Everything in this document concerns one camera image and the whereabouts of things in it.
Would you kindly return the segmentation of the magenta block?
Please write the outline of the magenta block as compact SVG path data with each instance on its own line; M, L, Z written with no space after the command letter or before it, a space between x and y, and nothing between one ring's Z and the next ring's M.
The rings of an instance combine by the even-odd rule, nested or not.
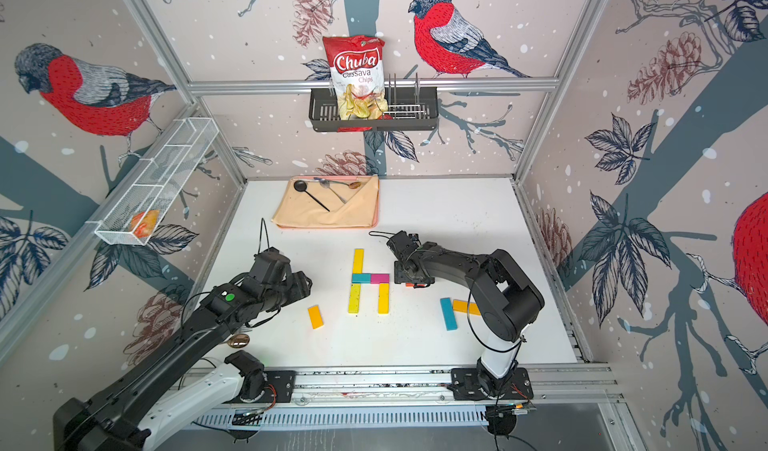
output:
M372 273L370 275L371 284L389 284L390 275L385 273Z

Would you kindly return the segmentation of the lime yellow block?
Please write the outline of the lime yellow block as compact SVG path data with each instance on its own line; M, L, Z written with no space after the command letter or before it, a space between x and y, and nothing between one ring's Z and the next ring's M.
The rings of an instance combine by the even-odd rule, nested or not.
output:
M378 314L387 315L390 309L390 284L380 283L378 286Z

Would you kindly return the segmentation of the teal small block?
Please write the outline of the teal small block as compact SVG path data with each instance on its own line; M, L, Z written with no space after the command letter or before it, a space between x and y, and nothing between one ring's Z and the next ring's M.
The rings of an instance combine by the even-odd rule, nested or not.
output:
M352 284L370 284L371 283L371 274L370 273L353 273L351 278Z

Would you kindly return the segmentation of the orange small block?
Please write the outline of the orange small block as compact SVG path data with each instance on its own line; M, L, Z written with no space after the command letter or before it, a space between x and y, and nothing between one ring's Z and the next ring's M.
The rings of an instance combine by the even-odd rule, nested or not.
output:
M323 316L318 305L314 305L308 309L308 316L313 330L320 329L324 326Z

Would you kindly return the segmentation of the yellow orange block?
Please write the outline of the yellow orange block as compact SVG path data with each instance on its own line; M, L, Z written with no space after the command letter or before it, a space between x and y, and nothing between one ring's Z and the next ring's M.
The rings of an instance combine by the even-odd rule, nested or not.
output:
M452 308L457 313L464 313L474 316L481 316L482 313L476 303L471 301L454 300Z

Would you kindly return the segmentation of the yellow long block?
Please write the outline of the yellow long block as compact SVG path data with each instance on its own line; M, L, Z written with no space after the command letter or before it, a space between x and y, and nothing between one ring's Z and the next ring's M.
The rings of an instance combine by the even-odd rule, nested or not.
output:
M351 315L357 315L360 310L360 302L361 302L361 285L359 283L353 283L350 286L347 312Z

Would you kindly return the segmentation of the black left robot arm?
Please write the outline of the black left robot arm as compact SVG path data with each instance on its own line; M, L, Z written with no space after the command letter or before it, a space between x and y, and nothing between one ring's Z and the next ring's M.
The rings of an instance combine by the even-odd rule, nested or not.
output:
M163 395L193 365L242 328L261 325L310 296L311 279L292 271L270 247L251 269L202 295L200 305L149 357L86 401L68 400L53 416L57 450L142 450L156 447L195 418L240 395L258 398L263 364L245 351L227 357L205 378L169 401Z

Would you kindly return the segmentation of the teal long block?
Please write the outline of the teal long block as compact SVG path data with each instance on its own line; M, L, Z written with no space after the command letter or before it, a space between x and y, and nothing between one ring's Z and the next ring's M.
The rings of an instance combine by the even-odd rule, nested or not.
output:
M441 312L444 319L445 328L447 331L455 331L458 329L458 324L453 309L452 300L450 298L440 299Z

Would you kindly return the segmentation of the black ladle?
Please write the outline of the black ladle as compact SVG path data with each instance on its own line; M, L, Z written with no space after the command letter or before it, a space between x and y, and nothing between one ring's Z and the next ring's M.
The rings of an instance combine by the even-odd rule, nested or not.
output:
M329 212L330 209L322 203L318 198L316 198L313 194L310 193L308 190L308 184L304 180L296 180L293 182L293 188L296 192L300 194L304 194L307 197L309 197L311 200L313 200L316 204L318 204L323 210L326 212Z

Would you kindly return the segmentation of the wooden spoon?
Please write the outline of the wooden spoon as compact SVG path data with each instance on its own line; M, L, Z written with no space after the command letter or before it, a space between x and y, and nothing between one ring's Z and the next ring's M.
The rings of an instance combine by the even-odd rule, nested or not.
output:
M363 183L360 181L338 181L338 180L327 180L331 184L338 184L345 186L348 189L358 189L360 188Z

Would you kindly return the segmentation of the silver spoon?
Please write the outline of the silver spoon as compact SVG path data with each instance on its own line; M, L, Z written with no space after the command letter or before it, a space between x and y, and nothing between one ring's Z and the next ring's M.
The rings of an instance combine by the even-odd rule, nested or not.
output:
M329 181L327 179L324 179L324 178L320 178L320 177L315 177L314 181L316 183L320 184L324 189L332 192L339 199L339 201L342 204L346 204L347 203L347 200L343 196L341 196L337 191L335 191L332 188L332 182L331 181Z

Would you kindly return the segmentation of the orange fruit in basket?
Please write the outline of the orange fruit in basket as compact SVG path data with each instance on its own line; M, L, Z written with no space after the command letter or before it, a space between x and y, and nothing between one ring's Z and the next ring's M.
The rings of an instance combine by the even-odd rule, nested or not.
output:
M129 230L139 240L149 238L157 227L160 212L158 210L142 211L131 218Z

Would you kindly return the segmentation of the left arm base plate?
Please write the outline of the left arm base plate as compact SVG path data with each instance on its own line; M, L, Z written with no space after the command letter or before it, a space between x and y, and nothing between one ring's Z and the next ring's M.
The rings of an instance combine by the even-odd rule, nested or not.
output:
M244 378L243 386L237 395L237 399L242 403L290 403L296 377L297 372L293 370L254 372Z

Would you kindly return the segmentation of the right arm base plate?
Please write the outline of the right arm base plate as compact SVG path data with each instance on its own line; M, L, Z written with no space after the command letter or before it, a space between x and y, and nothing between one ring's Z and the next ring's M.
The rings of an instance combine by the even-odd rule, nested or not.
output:
M495 378L477 367L453 368L447 389L456 401L529 401L534 397L528 371L520 367L511 369L502 378Z

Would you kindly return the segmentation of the aluminium rail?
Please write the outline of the aluminium rail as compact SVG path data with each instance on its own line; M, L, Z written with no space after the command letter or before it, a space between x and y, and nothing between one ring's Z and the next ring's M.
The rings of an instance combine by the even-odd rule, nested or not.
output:
M534 397L522 400L456 401L447 389L452 367L303 367L297 372L292 400L284 405L308 407L440 405L481 403L610 403L624 396L606 365L532 365L528 371ZM202 366L173 382L158 403L189 398L204 410L250 405L237 399L244 381L232 365Z

